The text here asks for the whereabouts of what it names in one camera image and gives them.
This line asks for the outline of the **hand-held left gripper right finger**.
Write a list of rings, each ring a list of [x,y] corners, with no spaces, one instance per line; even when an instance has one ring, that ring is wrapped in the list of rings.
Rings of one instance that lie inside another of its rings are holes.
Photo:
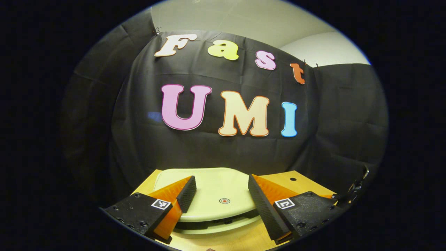
[[[249,176],[248,189],[276,244],[306,237],[343,213],[335,199],[312,191],[296,193],[258,175]]]

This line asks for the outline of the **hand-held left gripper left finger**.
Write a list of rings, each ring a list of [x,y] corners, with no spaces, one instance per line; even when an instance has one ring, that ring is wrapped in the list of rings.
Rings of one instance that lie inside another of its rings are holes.
[[[171,233],[188,211],[197,186],[193,175],[148,195],[134,193],[105,211],[131,229],[169,244]]]

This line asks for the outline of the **green desktop garbage bin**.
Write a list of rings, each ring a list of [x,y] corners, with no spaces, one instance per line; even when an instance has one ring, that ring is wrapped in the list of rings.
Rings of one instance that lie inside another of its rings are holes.
[[[159,190],[194,176],[196,193],[174,231],[184,235],[211,235],[239,229],[260,221],[247,184],[249,175],[227,167],[168,169],[157,177]]]

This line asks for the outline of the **wooden desktop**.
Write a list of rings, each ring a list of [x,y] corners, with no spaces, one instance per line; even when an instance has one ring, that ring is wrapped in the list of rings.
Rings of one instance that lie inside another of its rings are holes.
[[[155,170],[135,192],[154,192],[155,182],[162,170]],[[211,235],[184,235],[173,230],[169,247],[183,251],[266,251],[277,247],[270,239],[262,219],[245,227]]]

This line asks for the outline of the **black backdrop cloth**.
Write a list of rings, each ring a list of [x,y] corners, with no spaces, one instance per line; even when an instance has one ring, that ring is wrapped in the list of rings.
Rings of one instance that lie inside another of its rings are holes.
[[[388,112],[374,68],[310,67],[250,38],[127,21],[75,68],[62,102],[68,166],[102,207],[155,169],[296,170],[336,192],[377,172]]]

